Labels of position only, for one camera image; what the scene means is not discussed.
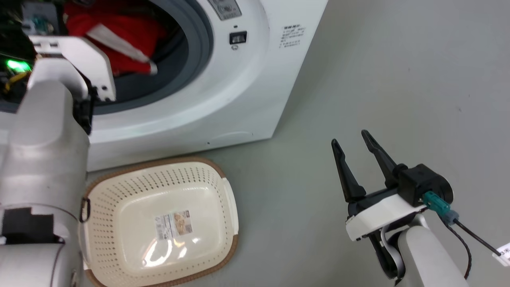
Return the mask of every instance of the floor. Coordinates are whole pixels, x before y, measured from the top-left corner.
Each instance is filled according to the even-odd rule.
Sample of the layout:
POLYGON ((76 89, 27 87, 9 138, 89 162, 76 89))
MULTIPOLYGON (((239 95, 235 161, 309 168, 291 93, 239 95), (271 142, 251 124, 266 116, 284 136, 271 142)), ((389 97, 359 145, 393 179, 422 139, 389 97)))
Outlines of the floor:
MULTIPOLYGON (((496 0, 330 0, 274 138, 200 154, 232 184, 240 242, 227 266, 185 286, 392 286, 370 243, 345 231, 330 141, 366 190, 384 186, 362 129, 395 161, 447 177, 453 208, 476 233, 497 247, 510 242, 505 9, 496 0)), ((464 271, 462 245, 426 218, 464 271)), ((468 282, 508 285, 490 252, 465 239, 468 282)))

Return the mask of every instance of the button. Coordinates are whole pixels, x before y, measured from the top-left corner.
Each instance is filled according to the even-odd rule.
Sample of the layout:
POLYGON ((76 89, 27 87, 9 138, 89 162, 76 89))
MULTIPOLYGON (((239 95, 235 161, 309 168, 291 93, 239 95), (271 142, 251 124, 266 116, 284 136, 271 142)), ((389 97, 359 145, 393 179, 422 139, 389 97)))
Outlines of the button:
POLYGON ((246 43, 247 31, 230 33, 230 45, 246 43))

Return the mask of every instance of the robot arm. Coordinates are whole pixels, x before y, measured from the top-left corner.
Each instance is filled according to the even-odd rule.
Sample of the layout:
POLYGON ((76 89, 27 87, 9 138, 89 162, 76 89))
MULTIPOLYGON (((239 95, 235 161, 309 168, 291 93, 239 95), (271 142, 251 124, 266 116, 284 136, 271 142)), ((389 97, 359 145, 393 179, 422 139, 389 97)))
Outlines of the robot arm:
POLYGON ((349 203, 346 229, 351 240, 371 241, 384 273, 396 280, 396 286, 468 286, 421 214, 426 209, 422 197, 428 191, 448 203, 453 201, 450 184, 423 164, 411 169, 397 165, 368 131, 362 135, 381 167, 386 188, 366 195, 345 162, 340 145, 333 140, 344 197, 349 203), (388 232, 403 227, 404 231, 387 238, 388 232))
MULTIPOLYGON (((79 38, 38 40, 40 49, 61 55, 70 40, 77 44, 67 49, 94 50, 79 38)), ((92 56, 109 67, 104 55, 92 56)), ((10 131, 0 170, 2 286, 75 286, 80 280, 77 230, 98 95, 97 85, 77 66, 63 57, 38 60, 10 131)))

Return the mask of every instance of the teal connector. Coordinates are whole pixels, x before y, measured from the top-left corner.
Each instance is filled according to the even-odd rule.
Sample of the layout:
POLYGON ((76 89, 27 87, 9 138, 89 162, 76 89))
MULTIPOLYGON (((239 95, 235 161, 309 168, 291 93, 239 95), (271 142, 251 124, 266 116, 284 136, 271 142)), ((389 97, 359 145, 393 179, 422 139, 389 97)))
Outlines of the teal connector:
POLYGON ((444 218, 450 212, 450 205, 433 192, 427 192, 423 195, 423 204, 435 211, 441 218, 444 218))

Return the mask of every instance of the red garment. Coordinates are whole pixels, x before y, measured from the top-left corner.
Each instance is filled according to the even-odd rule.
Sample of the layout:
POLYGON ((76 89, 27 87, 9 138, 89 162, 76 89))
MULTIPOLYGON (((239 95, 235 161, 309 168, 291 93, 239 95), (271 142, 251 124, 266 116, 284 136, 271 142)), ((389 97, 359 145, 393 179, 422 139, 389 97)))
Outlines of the red garment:
POLYGON ((159 39, 165 37, 165 29, 151 16, 135 12, 135 8, 147 8, 142 0, 96 0, 91 6, 69 1, 64 6, 70 36, 87 37, 110 59, 114 75, 139 72, 150 74, 149 63, 136 61, 114 49, 91 39, 87 33, 98 24, 104 25, 120 38, 129 42, 147 57, 155 51, 159 39))

